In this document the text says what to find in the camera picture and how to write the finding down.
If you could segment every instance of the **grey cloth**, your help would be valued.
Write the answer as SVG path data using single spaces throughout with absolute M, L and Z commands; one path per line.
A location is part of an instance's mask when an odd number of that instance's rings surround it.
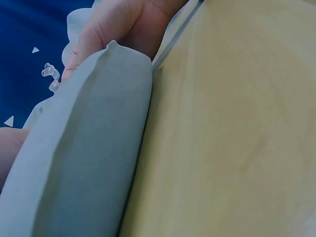
M 150 59 L 111 42 L 51 98 L 0 197 L 1 237 L 113 237 L 152 89 Z

